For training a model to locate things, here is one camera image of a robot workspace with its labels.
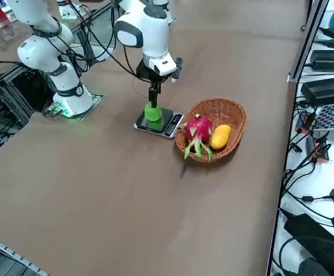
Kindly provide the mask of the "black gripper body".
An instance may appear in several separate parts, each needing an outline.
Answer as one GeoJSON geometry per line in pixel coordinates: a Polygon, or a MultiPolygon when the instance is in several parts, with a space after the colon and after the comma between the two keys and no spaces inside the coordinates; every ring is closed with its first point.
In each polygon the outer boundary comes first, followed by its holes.
{"type": "Polygon", "coordinates": [[[162,83],[163,77],[144,64],[143,59],[136,68],[136,76],[139,79],[145,79],[151,83],[162,83]]]}

